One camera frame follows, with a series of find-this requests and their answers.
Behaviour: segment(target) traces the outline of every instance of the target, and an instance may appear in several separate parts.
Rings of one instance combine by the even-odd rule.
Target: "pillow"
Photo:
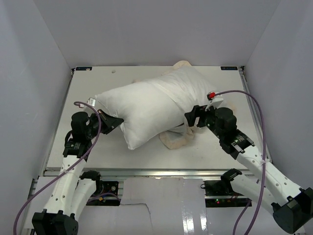
[[[215,91],[193,67],[181,67],[169,74],[112,89],[96,96],[109,115],[124,119],[121,129],[130,150],[157,134],[184,123],[184,114],[195,105],[208,103]]]

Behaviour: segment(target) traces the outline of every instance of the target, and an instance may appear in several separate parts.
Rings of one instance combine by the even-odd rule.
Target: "white wall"
[[[312,0],[281,1],[246,66],[273,162],[304,188],[313,188],[312,12]]]
[[[70,69],[32,0],[0,0],[0,233],[47,156]]]
[[[280,0],[34,0],[71,68],[245,65]]]

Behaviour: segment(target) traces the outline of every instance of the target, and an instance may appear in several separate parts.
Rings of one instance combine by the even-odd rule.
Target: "purple cable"
[[[91,201],[94,201],[94,200],[97,200],[99,199],[100,197],[106,197],[106,196],[113,196],[115,197],[118,201],[121,201],[121,199],[119,199],[118,196],[116,196],[114,193],[111,193],[111,192],[105,192],[105,193],[102,193],[102,194],[99,194],[91,199],[88,200],[88,202],[91,202]]]
[[[250,95],[248,92],[244,92],[244,91],[240,91],[240,90],[230,90],[230,91],[225,91],[225,92],[219,92],[219,93],[217,93],[215,95],[221,95],[221,94],[226,94],[226,93],[243,93],[243,94],[246,94],[246,95],[248,95],[249,97],[251,97],[253,99],[253,101],[255,102],[256,106],[258,107],[259,112],[260,112],[260,118],[261,118],[261,125],[262,125],[261,128],[262,128],[262,132],[263,132],[262,159],[263,159],[263,161],[265,161],[266,160],[266,137],[265,137],[265,131],[264,131],[265,130],[265,128],[264,128],[264,117],[263,117],[263,113],[262,113],[262,110],[261,110],[259,102],[256,100],[256,98],[254,96]],[[261,202],[262,202],[263,192],[264,192],[264,186],[265,186],[265,173],[266,173],[266,165],[263,164],[262,166],[263,166],[262,167],[262,179],[261,179],[261,190],[260,190],[259,200],[258,200],[256,209],[255,209],[253,218],[252,218],[252,220],[251,220],[251,222],[249,224],[249,227],[247,228],[247,230],[246,230],[244,235],[248,235],[249,232],[251,231],[252,226],[253,226],[253,224],[254,224],[254,222],[256,220],[256,217],[258,216],[258,213],[259,213],[259,210],[260,210],[260,207],[261,207]],[[237,219],[237,221],[235,223],[234,229],[233,229],[233,235],[235,235],[236,228],[237,228],[237,225],[239,223],[239,220],[241,219],[242,215],[247,210],[248,206],[249,206],[249,203],[247,204],[247,206],[244,208],[244,210],[239,215],[239,217],[238,217],[238,219]]]
[[[13,235],[17,235],[17,226],[18,226],[18,221],[19,221],[19,218],[22,214],[22,212],[24,211],[24,209],[26,208],[26,206],[39,194],[41,193],[42,191],[44,191],[47,187],[49,187],[51,184],[53,184],[54,182],[56,182],[57,180],[59,180],[62,176],[64,176],[66,174],[66,172],[72,170],[77,164],[79,164],[82,160],[84,160],[88,154],[91,152],[92,148],[95,146],[95,144],[97,143],[98,139],[99,139],[99,136],[101,134],[101,118],[98,114],[98,112],[90,105],[84,103],[84,102],[81,102],[81,101],[76,101],[74,102],[74,105],[78,106],[79,104],[84,104],[86,105],[87,107],[89,107],[90,109],[92,109],[96,115],[97,115],[97,118],[98,118],[98,121],[99,121],[99,128],[98,128],[98,133],[97,133],[97,136],[96,136],[96,139],[94,140],[93,144],[91,145],[91,147],[87,150],[87,152],[77,161],[75,162],[73,165],[71,165],[66,171],[64,171],[62,174],[60,174],[59,176],[57,176],[56,178],[54,178],[51,182],[49,182],[48,184],[46,184],[45,186],[43,186],[40,190],[38,190],[34,195],[32,195],[25,203],[24,205],[22,205],[21,209],[19,210],[18,214],[16,215],[16,218],[15,218],[15,221],[14,221],[14,225],[13,225]]]

